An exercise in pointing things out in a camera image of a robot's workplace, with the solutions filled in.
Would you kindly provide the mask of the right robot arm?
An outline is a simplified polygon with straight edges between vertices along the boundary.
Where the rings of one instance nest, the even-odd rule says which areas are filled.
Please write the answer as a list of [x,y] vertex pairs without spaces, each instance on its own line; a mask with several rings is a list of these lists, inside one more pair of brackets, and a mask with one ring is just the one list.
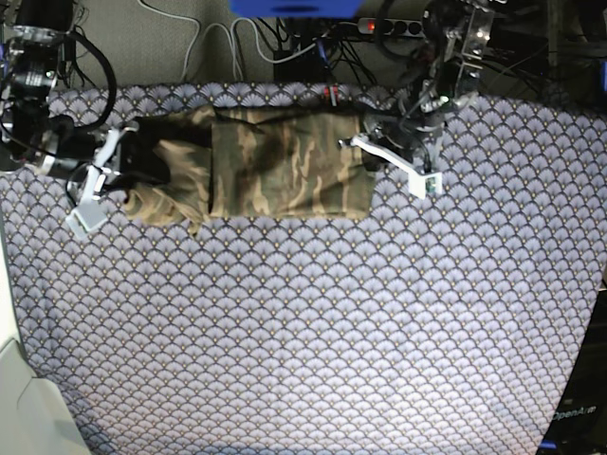
[[[103,175],[101,192],[168,183],[168,165],[141,137],[137,123],[107,126],[117,101],[117,79],[105,55],[75,29],[75,13],[72,1],[12,1],[1,13],[12,31],[1,46],[2,171],[30,167],[66,184]],[[50,113],[50,93],[69,44],[88,50],[107,82],[104,107],[81,126],[70,116]]]

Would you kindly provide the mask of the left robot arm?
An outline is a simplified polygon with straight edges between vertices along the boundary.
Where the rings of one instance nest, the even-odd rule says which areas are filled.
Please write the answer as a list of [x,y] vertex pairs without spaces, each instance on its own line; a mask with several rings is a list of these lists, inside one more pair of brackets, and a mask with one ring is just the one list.
[[366,114],[362,132],[372,144],[431,173],[433,148],[448,119],[478,95],[494,10],[488,1],[430,1],[421,18],[422,42],[404,55],[387,45],[393,4],[384,1],[379,7],[374,42],[380,54],[405,65],[405,92],[389,110]]

